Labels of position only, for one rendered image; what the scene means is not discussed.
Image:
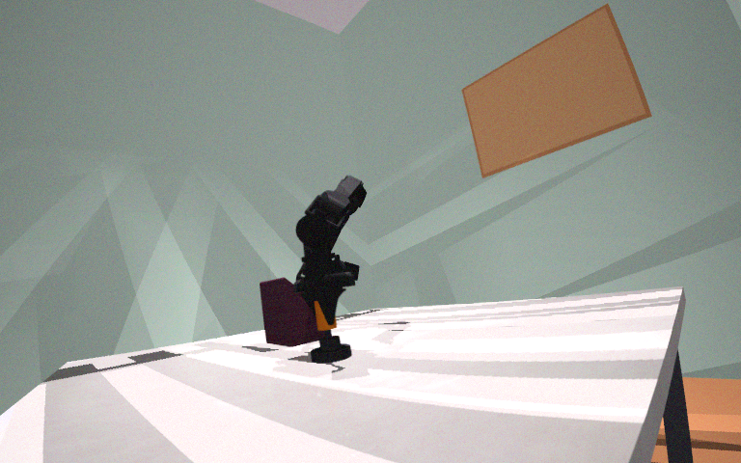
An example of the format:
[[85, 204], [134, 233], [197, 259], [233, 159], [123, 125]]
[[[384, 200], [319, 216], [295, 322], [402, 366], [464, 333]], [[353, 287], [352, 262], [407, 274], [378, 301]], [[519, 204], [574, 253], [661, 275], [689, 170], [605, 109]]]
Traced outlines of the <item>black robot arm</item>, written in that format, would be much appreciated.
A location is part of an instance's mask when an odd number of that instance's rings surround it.
[[[349, 216], [361, 207], [367, 195], [362, 180], [346, 175], [337, 188], [317, 195], [306, 209], [306, 216], [296, 225], [296, 234], [304, 244], [304, 252], [315, 249], [333, 249]], [[359, 265], [332, 260], [333, 272], [350, 272], [358, 281]]]

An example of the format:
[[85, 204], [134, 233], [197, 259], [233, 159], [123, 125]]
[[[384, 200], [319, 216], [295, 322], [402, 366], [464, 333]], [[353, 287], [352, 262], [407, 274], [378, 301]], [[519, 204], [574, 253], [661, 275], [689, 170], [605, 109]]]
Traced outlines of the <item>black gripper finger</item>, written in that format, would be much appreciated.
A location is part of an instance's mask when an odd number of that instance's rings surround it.
[[315, 292], [316, 299], [328, 325], [333, 325], [335, 323], [338, 298], [344, 291], [346, 291], [346, 289]]
[[317, 301], [317, 299], [315, 293], [301, 293], [300, 295], [303, 297], [312, 313], [316, 316], [315, 301]]

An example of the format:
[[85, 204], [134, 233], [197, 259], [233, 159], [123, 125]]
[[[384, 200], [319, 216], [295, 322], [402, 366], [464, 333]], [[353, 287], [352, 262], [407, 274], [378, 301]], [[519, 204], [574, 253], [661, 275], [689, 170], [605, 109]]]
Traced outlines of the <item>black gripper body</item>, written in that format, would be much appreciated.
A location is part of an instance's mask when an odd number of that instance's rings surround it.
[[354, 276], [350, 272], [333, 272], [332, 259], [335, 253], [331, 253], [331, 249], [315, 249], [304, 254], [302, 262], [306, 262], [307, 276], [295, 281], [293, 292], [310, 293], [355, 286]]

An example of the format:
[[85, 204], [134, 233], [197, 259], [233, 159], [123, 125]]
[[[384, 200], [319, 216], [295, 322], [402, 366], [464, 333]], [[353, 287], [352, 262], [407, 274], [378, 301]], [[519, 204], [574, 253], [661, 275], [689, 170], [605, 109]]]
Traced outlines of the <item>orange cylindrical knob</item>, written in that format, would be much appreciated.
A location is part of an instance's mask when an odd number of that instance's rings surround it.
[[318, 304], [318, 301], [315, 301], [315, 309], [316, 309], [316, 324], [317, 324], [318, 331], [326, 331], [326, 330], [338, 328], [337, 318], [335, 318], [335, 323], [333, 325], [328, 325], [326, 318], [323, 315], [323, 312], [321, 310], [321, 307]]

